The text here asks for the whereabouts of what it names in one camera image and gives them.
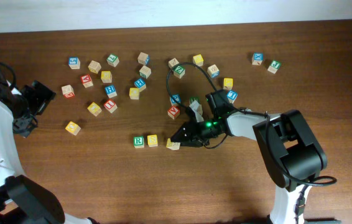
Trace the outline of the yellow S block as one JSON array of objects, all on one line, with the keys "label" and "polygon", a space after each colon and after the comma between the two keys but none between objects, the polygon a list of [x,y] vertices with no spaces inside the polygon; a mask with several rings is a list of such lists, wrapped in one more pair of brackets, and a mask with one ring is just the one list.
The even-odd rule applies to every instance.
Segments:
[{"label": "yellow S block", "polygon": [[147,136],[147,143],[149,147],[157,147],[158,146],[158,138],[156,134]]}]

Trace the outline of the green R block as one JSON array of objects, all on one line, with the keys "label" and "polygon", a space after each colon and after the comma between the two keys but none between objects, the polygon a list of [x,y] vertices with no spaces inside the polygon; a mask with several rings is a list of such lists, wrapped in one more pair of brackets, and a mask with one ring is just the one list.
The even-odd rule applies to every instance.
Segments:
[{"label": "green R block", "polygon": [[135,136],[133,137],[133,145],[136,149],[144,148],[144,137],[143,136]]}]

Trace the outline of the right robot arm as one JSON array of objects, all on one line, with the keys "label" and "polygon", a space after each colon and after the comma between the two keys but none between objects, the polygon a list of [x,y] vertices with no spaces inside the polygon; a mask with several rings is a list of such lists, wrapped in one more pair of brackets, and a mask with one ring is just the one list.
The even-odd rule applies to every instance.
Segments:
[{"label": "right robot arm", "polygon": [[268,223],[305,223],[307,196],[319,186],[327,156],[298,110],[267,114],[237,109],[218,90],[206,95],[213,118],[199,121],[198,112],[188,107],[190,121],[170,138],[181,146],[207,147],[220,134],[255,140],[266,169],[276,185],[276,197]]}]

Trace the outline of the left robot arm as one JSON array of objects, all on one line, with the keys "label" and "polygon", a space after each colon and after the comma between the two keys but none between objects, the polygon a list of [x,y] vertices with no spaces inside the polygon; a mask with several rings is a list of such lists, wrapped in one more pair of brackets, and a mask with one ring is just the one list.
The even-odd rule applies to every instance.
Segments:
[{"label": "left robot arm", "polygon": [[26,138],[56,94],[38,81],[19,90],[2,67],[13,72],[0,62],[0,223],[94,223],[65,213],[53,193],[26,177],[14,136]]}]

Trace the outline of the yellow block near arm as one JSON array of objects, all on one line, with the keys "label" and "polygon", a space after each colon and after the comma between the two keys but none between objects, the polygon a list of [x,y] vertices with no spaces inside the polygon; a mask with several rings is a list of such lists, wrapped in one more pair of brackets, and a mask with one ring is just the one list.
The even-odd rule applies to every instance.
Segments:
[{"label": "yellow block near arm", "polygon": [[73,121],[70,121],[65,129],[72,135],[76,136],[80,130],[81,130],[81,127],[79,125],[77,125],[76,123],[74,123]]}]

